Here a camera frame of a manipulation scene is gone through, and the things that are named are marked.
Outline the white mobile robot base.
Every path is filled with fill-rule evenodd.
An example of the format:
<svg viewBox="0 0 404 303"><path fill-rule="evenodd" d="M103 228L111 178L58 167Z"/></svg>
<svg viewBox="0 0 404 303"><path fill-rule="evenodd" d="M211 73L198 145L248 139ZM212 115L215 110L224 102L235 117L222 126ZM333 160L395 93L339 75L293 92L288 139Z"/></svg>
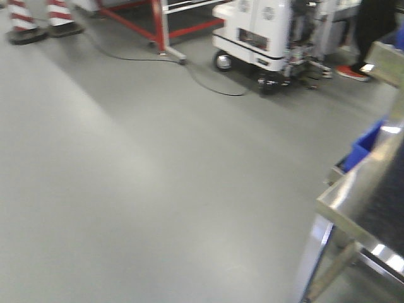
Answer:
<svg viewBox="0 0 404 303"><path fill-rule="evenodd" d="M213 65L230 71L236 61L256 70L258 92L265 96L298 81L330 79L331 68L316 54L319 1L231 1L213 8L223 27L213 31Z"/></svg>

